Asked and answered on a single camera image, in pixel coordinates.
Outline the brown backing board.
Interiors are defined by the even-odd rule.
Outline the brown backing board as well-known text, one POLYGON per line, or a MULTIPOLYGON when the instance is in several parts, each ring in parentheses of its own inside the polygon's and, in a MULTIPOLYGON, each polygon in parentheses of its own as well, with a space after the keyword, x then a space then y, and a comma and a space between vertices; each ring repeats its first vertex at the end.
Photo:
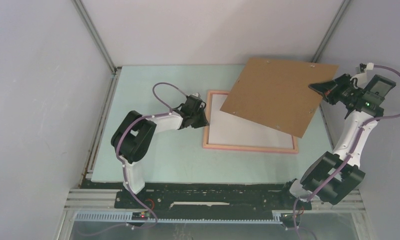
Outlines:
POLYGON ((338 66, 251 57, 221 111, 302 138, 322 101, 310 84, 334 79, 338 66))

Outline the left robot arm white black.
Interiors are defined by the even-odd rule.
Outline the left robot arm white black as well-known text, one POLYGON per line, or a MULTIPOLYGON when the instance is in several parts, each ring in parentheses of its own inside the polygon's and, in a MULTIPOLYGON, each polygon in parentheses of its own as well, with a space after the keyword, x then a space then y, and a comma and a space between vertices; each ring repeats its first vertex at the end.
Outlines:
POLYGON ((146 195, 142 168, 139 163, 146 155, 155 134, 178 131, 185 128, 203 128, 209 125, 206 117, 206 102, 198 95, 186 96, 186 101, 165 113, 142 115, 130 111, 111 138, 116 158, 123 169, 123 185, 129 193, 126 201, 133 208, 145 204, 146 195))

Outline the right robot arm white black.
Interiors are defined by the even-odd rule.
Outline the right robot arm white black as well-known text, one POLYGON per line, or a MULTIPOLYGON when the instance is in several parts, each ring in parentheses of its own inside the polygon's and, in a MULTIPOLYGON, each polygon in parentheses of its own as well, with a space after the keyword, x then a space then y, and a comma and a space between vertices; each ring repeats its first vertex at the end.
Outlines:
POLYGON ((325 152, 301 179, 289 182, 289 189, 279 194, 283 208, 293 208, 299 198, 308 202, 314 197, 336 205, 363 181, 365 173, 359 168, 361 152, 383 116, 381 103, 396 83, 378 74, 364 88, 356 83, 357 78, 343 74, 334 80, 309 85, 325 102, 345 105, 347 114, 334 150, 325 152))

